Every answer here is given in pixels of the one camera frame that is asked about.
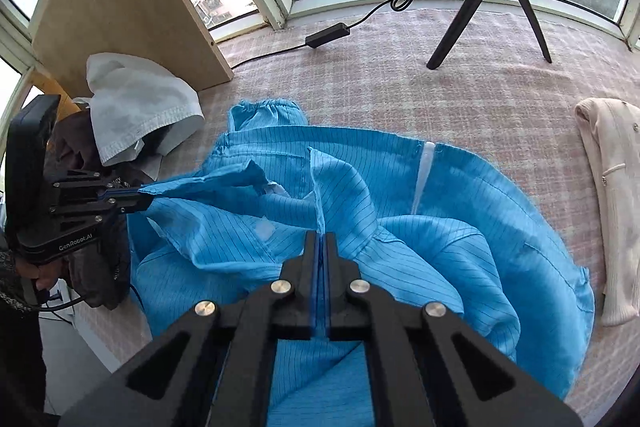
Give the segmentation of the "black sparkly sleeve left forearm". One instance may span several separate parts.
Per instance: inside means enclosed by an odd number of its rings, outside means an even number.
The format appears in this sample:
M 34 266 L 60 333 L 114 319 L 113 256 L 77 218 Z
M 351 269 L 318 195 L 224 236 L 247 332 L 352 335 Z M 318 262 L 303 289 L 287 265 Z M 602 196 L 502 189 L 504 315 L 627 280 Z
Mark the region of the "black sparkly sleeve left forearm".
M 38 314 L 25 305 L 22 277 L 1 237 L 1 425 L 45 426 L 46 366 Z

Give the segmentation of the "person left hand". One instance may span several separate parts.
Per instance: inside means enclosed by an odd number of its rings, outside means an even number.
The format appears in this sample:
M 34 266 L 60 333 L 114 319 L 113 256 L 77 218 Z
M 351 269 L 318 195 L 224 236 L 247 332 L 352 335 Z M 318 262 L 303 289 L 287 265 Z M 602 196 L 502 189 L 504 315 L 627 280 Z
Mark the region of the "person left hand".
M 22 258 L 16 258 L 15 269 L 24 279 L 35 281 L 38 291 L 50 291 L 60 278 L 62 260 L 56 259 L 47 265 L 32 265 Z

